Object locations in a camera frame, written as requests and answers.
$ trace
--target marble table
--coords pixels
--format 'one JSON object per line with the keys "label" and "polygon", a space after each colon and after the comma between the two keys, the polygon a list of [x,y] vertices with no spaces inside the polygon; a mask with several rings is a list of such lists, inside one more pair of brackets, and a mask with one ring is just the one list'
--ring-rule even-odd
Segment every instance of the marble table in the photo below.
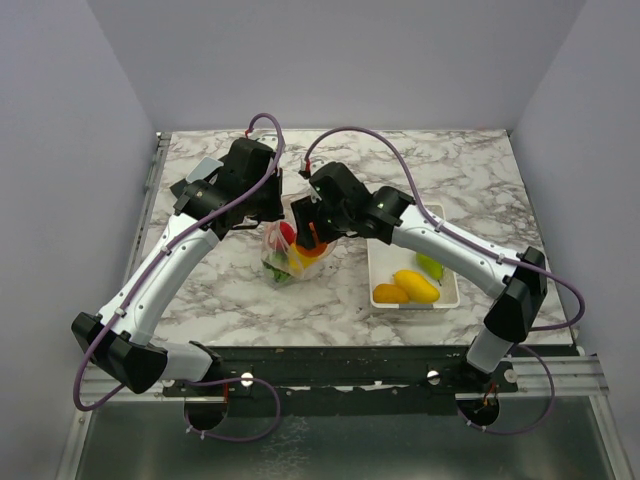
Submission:
{"label": "marble table", "polygon": [[[284,193],[308,189],[297,175],[300,158],[322,131],[286,130]],[[444,206],[447,220],[497,244],[540,248],[540,236],[505,131],[382,132],[404,155],[425,203]],[[157,242],[173,212],[169,186],[204,156],[219,158],[241,131],[174,133],[144,241]],[[397,161],[373,138],[341,133],[327,138],[314,162],[347,164],[371,191],[382,185],[409,191]],[[163,340],[237,346],[468,345],[491,305],[458,276],[460,306],[451,310],[392,310],[369,303],[363,239],[341,239],[318,277],[278,290],[262,277],[263,229],[232,232],[193,270],[169,304],[156,336]],[[537,325],[564,321],[553,285]],[[529,336],[530,344],[570,344],[567,330]]]}

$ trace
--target plastic bag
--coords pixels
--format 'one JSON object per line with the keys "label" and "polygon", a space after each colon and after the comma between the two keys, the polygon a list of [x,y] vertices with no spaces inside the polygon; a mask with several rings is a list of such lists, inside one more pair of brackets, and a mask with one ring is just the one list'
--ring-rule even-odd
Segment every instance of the plastic bag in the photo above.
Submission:
{"label": "plastic bag", "polygon": [[313,250],[296,245],[296,229],[291,202],[300,196],[282,198],[284,220],[269,223],[262,237],[262,266],[264,277],[274,287],[295,281],[308,280],[317,275],[322,260],[335,248],[336,242],[320,244]]}

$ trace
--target yellow mango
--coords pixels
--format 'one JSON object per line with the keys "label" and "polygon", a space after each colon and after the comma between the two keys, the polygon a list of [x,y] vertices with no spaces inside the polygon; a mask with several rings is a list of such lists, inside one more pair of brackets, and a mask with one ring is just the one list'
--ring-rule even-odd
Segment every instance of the yellow mango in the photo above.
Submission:
{"label": "yellow mango", "polygon": [[306,270],[318,260],[318,257],[307,257],[300,253],[298,246],[295,243],[292,243],[289,246],[289,267],[295,273],[300,273],[303,270]]}
{"label": "yellow mango", "polygon": [[413,270],[399,270],[393,274],[393,281],[416,303],[434,303],[440,292],[429,281]]}
{"label": "yellow mango", "polygon": [[376,303],[409,303],[409,295],[397,285],[382,283],[373,289]]}

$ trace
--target white wall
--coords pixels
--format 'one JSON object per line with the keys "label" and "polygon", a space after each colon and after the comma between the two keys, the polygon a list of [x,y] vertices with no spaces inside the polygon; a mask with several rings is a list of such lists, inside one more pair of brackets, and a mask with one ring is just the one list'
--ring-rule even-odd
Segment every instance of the white wall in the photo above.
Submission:
{"label": "white wall", "polygon": [[554,269],[587,299],[640,475],[640,2],[590,0],[512,136]]}
{"label": "white wall", "polygon": [[157,129],[513,128],[584,0],[88,0]]}
{"label": "white wall", "polygon": [[118,288],[154,131],[84,0],[0,15],[0,465],[53,478],[81,351]]}

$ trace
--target purple cable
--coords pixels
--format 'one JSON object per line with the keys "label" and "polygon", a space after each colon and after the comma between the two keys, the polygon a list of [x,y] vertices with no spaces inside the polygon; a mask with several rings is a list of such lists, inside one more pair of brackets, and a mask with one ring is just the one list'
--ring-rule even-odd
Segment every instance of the purple cable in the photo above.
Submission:
{"label": "purple cable", "polygon": [[225,385],[225,384],[228,384],[228,383],[237,383],[237,382],[256,382],[256,383],[259,383],[261,385],[264,385],[265,387],[267,387],[269,389],[269,391],[273,395],[273,399],[276,402],[276,414],[274,416],[273,423],[269,426],[269,428],[267,428],[264,432],[258,433],[257,435],[250,435],[248,437],[228,437],[226,435],[219,435],[217,433],[211,433],[210,430],[198,430],[197,428],[194,428],[191,425],[191,421],[189,420],[189,414],[185,412],[184,420],[185,420],[185,422],[187,422],[187,425],[189,426],[189,428],[187,429],[187,433],[196,432],[196,433],[200,434],[201,436],[215,438],[217,440],[224,440],[225,442],[247,443],[247,442],[254,442],[256,440],[260,440],[261,438],[266,437],[267,435],[269,435],[271,432],[273,432],[278,427],[278,425],[280,424],[280,397],[278,397],[278,392],[273,387],[273,385],[271,385],[268,382],[265,382],[264,380],[261,380],[259,378],[250,378],[250,379],[247,379],[247,378],[225,378],[224,380],[214,380],[212,382],[185,382],[185,383],[188,384],[188,385],[194,385],[194,386],[198,386],[198,387],[214,387],[214,386],[217,386],[217,385]]}
{"label": "purple cable", "polygon": [[[318,138],[315,139],[315,141],[311,144],[311,146],[307,150],[307,153],[304,156],[304,161],[305,162],[309,162],[310,161],[309,156],[311,155],[311,152],[313,151],[314,148],[316,148],[316,146],[322,140],[327,138],[329,135],[333,135],[334,133],[339,133],[339,132],[360,132],[360,133],[364,133],[364,134],[369,135],[369,136],[371,136],[371,137],[373,137],[373,138],[375,138],[377,140],[380,140],[387,147],[389,147],[391,152],[393,152],[395,157],[400,162],[400,166],[402,167],[402,170],[404,170],[404,174],[406,175],[407,181],[409,182],[409,188],[411,189],[411,192],[413,193],[413,197],[414,197],[414,199],[416,201],[416,207],[418,207],[418,210],[420,211],[420,213],[422,214],[422,216],[424,217],[424,219],[426,221],[428,221],[434,227],[438,226],[438,222],[429,214],[429,211],[426,209],[426,207],[422,203],[422,199],[420,198],[420,192],[418,192],[418,187],[416,186],[416,183],[413,180],[413,176],[411,175],[411,172],[409,171],[409,166],[407,165],[407,162],[405,162],[404,158],[402,158],[402,154],[400,154],[400,152],[396,149],[396,147],[393,146],[393,144],[389,140],[384,138],[379,133],[374,132],[373,130],[369,130],[369,129],[362,128],[362,127],[353,127],[353,126],[338,127],[338,128],[334,128],[332,130],[329,130],[329,131],[323,133],[322,135],[320,135]],[[456,232],[453,232],[453,231],[449,230],[445,225],[440,226],[440,230],[443,233],[445,233],[446,235],[448,235],[449,237],[451,237],[454,240],[462,243],[463,245],[466,245],[467,247],[471,248],[472,250],[475,250],[476,252],[482,253],[483,255],[486,255],[489,258],[493,258],[494,260],[498,260],[500,258],[500,256],[497,253],[492,252],[491,250],[489,250],[487,248],[484,248],[481,245],[477,245],[476,243],[472,242],[471,240],[468,240],[467,238],[463,237],[462,235],[459,235]],[[504,263],[506,263],[508,265],[514,265],[516,267],[526,268],[527,270],[531,270],[531,271],[536,272],[536,273],[538,273],[540,275],[544,275],[544,276],[550,278],[551,280],[553,280],[554,282],[559,283],[560,285],[563,285],[566,288],[568,288],[576,296],[576,299],[578,300],[578,304],[579,304],[578,313],[571,320],[569,320],[567,322],[564,322],[564,323],[561,323],[561,324],[558,324],[558,325],[547,325],[547,326],[544,326],[544,327],[533,327],[531,329],[532,332],[559,330],[559,329],[562,329],[562,328],[570,327],[572,325],[575,325],[584,316],[584,312],[585,312],[584,297],[582,296],[582,293],[580,293],[578,288],[575,285],[573,285],[572,283],[570,283],[567,280],[564,280],[564,279],[558,277],[556,274],[554,274],[552,272],[549,272],[548,270],[536,267],[535,265],[531,265],[529,263],[521,262],[520,260],[517,260],[515,258],[503,258],[502,262],[504,262]]]}
{"label": "purple cable", "polygon": [[[270,120],[273,123],[273,126],[275,127],[276,132],[278,134],[278,146],[276,147],[276,154],[273,161],[269,164],[269,167],[267,168],[267,172],[264,174],[264,176],[260,180],[258,180],[258,182],[253,187],[251,187],[245,193],[240,195],[238,198],[224,205],[223,207],[216,210],[215,212],[210,213],[206,217],[202,218],[198,222],[191,225],[189,228],[185,229],[183,232],[176,235],[174,239],[167,244],[168,252],[166,253],[159,252],[158,255],[156,255],[153,261],[149,264],[149,266],[145,268],[145,270],[142,272],[138,280],[133,284],[133,287],[131,287],[131,290],[129,291],[127,296],[122,301],[122,304],[120,305],[120,308],[122,310],[126,311],[127,307],[133,300],[133,297],[136,295],[138,290],[140,290],[140,287],[145,283],[145,281],[147,280],[151,272],[155,270],[155,268],[158,266],[158,264],[160,263],[160,261],[163,259],[164,256],[169,255],[171,253],[171,249],[173,247],[175,247],[181,240],[183,240],[185,237],[193,233],[198,228],[202,227],[203,225],[206,225],[216,217],[222,215],[223,213],[231,210],[238,204],[244,202],[247,198],[253,195],[260,187],[262,187],[262,185],[265,184],[265,182],[269,179],[271,174],[275,171],[285,147],[284,137],[282,135],[282,128],[280,127],[280,123],[278,122],[278,120],[276,120],[276,118],[273,115],[269,113],[259,113],[258,115],[256,115],[251,119],[251,122],[249,122],[249,128],[247,129],[247,133],[253,131],[253,126],[255,125],[256,121],[259,120],[260,118],[266,118]],[[124,385],[118,385],[116,388],[111,390],[100,400],[98,400],[97,402],[94,402],[91,405],[84,405],[80,400],[80,387],[82,386],[84,371],[87,368],[87,365],[89,365],[89,362],[91,361],[91,357],[93,356],[94,352],[98,348],[98,345],[100,345],[100,342],[102,342],[104,337],[111,330],[111,328],[118,322],[118,320],[120,320],[120,318],[121,316],[118,315],[117,313],[115,313],[111,317],[109,322],[107,322],[107,324],[102,328],[102,330],[93,340],[93,342],[91,342],[91,345],[89,345],[89,348],[87,348],[87,351],[85,352],[84,357],[82,357],[82,361],[80,362],[80,367],[78,367],[78,371],[76,372],[75,380],[73,382],[73,403],[75,404],[76,408],[80,411],[89,412],[91,410],[95,410],[96,408],[101,407],[102,405],[107,403],[107,401],[111,397],[113,397],[116,393],[122,390],[122,388],[124,388]]]}
{"label": "purple cable", "polygon": [[476,425],[471,420],[469,420],[465,416],[465,414],[462,413],[462,411],[460,409],[458,409],[458,414],[467,421],[467,425],[470,426],[471,428],[475,428],[476,430],[479,430],[479,431],[481,431],[483,433],[489,433],[491,435],[500,435],[500,436],[503,436],[503,437],[504,436],[510,436],[510,435],[520,435],[521,433],[528,433],[531,430],[534,430],[535,428],[539,427],[540,424],[542,422],[544,422],[549,417],[549,415],[551,415],[551,412],[553,412],[553,407],[556,404],[556,386],[555,386],[555,383],[553,383],[553,376],[551,375],[551,370],[549,370],[549,366],[544,362],[544,360],[542,359],[542,357],[540,355],[538,355],[536,352],[534,352],[532,349],[530,349],[526,345],[516,345],[516,346],[518,348],[524,350],[525,352],[527,352],[529,355],[536,357],[536,359],[540,362],[540,365],[542,365],[542,368],[544,368],[544,371],[547,374],[547,378],[549,379],[549,389],[551,390],[549,404],[547,405],[547,409],[545,410],[545,412],[542,414],[542,416],[538,420],[533,422],[528,427],[520,428],[520,429],[517,429],[517,430],[506,431],[506,432],[502,432],[502,431],[499,431],[499,430],[492,430],[490,428],[481,427],[480,425]]}

